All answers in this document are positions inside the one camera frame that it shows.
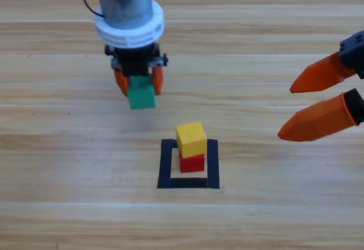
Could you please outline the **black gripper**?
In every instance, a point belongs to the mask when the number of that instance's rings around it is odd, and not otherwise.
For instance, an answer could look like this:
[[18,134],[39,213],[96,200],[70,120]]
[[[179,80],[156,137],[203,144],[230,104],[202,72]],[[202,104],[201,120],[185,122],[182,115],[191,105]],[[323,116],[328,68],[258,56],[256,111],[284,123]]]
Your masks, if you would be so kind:
[[167,54],[160,54],[158,43],[151,43],[139,48],[117,48],[105,45],[105,55],[111,56],[111,68],[117,85],[127,97],[129,76],[147,76],[152,69],[152,84],[155,94],[159,96],[163,89],[163,68],[167,66]]

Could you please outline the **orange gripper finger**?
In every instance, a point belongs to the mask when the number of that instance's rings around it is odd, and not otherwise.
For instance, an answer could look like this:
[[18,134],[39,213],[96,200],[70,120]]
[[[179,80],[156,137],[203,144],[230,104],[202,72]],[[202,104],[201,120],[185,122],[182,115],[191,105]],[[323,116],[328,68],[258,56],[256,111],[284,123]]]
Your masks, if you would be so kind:
[[279,130],[286,141],[304,142],[338,133],[363,123],[363,98],[353,88],[296,112]]
[[363,31],[341,41],[337,52],[309,65],[289,90],[291,93],[323,91],[354,75],[363,79]]

